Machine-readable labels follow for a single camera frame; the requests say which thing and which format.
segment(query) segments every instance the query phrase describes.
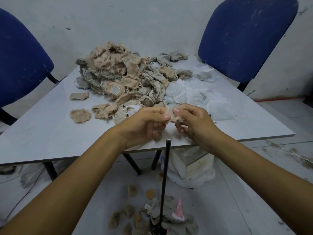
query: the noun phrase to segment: white table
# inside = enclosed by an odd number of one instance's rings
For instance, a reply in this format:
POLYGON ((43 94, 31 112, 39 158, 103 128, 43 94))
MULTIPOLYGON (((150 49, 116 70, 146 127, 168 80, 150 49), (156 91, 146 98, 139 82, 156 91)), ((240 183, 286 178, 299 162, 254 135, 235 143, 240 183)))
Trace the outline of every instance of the white table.
MULTIPOLYGON (((190 69, 204 64, 196 57, 174 63, 176 69, 190 69)), ((112 120, 92 119, 76 124, 69 117, 73 109, 85 108, 108 102, 106 96, 90 93, 84 101, 70 101, 71 93, 84 92, 76 88, 74 80, 79 76, 76 68, 34 107, 0 136, 0 164, 51 161, 80 156, 106 130, 114 126, 112 120)), ((214 82, 214 89, 232 99, 235 120, 219 121, 217 126, 238 141, 293 136, 294 133, 236 89, 225 78, 214 82)), ((175 125, 169 123, 158 142, 151 141, 127 150, 127 153, 160 150, 165 148, 166 138, 172 138, 172 148, 194 145, 187 137, 179 135, 175 125)))

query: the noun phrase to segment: person's left hand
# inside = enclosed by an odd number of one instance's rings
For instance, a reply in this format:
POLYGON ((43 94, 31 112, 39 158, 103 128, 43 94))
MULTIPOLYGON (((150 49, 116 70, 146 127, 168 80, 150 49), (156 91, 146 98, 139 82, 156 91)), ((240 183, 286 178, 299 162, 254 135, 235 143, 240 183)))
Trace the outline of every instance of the person's left hand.
POLYGON ((165 129, 165 124, 171 116, 165 113, 164 107, 143 107, 131 117, 114 126, 112 130, 122 140, 123 150, 149 142, 160 140, 160 130, 165 129))

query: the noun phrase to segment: hand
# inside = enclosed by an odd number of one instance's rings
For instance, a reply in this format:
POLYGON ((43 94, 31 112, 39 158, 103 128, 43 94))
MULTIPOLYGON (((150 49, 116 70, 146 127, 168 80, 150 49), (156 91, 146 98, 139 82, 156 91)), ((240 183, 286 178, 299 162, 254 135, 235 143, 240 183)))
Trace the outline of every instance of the hand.
POLYGON ((183 123, 175 124, 179 133, 187 134, 207 152, 216 153, 216 147, 225 134, 217 128, 205 109, 182 104, 179 108, 174 108, 173 113, 184 120, 183 123))
POLYGON ((160 140, 161 132, 171 116, 165 113, 164 107, 143 107, 122 123, 114 126, 122 141, 123 150, 149 142, 160 140))

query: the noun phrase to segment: table leg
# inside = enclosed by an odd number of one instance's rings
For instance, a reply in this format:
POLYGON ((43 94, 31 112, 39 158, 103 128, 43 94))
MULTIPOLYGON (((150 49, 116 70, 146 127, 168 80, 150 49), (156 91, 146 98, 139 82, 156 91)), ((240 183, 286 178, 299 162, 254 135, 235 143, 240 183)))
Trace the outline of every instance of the table leg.
POLYGON ((152 162, 152 165, 151 165, 151 169, 154 171, 156 169, 156 166, 157 166, 157 162, 159 160, 159 157, 161 155, 161 152, 162 150, 157 150, 156 151, 156 154, 154 156, 154 159, 153 159, 153 162, 152 162))
POLYGON ((52 162, 43 162, 47 172, 48 172, 48 175, 50 176, 50 179, 52 181, 54 181, 55 178, 58 177, 58 174, 53 166, 53 163, 52 162))
POLYGON ((141 175, 141 170, 140 168, 137 166, 136 162, 133 160, 133 158, 130 156, 129 153, 123 153, 123 156, 126 158, 126 160, 129 162, 129 164, 134 168, 134 170, 136 171, 136 173, 138 175, 141 175))

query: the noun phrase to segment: black chair leg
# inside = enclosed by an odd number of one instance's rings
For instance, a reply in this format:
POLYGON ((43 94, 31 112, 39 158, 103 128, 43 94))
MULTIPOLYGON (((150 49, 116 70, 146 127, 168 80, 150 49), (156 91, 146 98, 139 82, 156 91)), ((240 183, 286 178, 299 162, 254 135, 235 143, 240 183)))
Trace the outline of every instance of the black chair leg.
POLYGON ((138 175, 141 175, 141 170, 140 168, 137 166, 136 162, 133 160, 133 158, 130 156, 129 153, 123 153, 123 156, 126 158, 126 160, 129 162, 129 164, 134 168, 134 170, 136 171, 136 173, 138 175))
POLYGON ((161 152, 162 150, 157 150, 156 151, 156 154, 154 156, 154 159, 153 159, 153 162, 152 162, 152 165, 151 165, 151 169, 154 171, 156 169, 156 166, 157 166, 157 162, 160 158, 160 155, 161 155, 161 152))
POLYGON ((14 124, 18 119, 14 118, 12 115, 6 113, 2 108, 0 108, 0 121, 7 125, 12 125, 14 124))
POLYGON ((248 86, 249 81, 248 82, 244 82, 244 83, 240 83, 239 86, 237 87, 238 90, 240 90, 241 92, 243 92, 246 87, 248 86))
POLYGON ((43 162, 50 179, 54 181, 58 177, 57 171, 55 170, 52 162, 43 162))
POLYGON ((57 79, 55 79, 51 73, 48 75, 47 77, 51 82, 53 82, 54 84, 57 84, 59 81, 57 79))

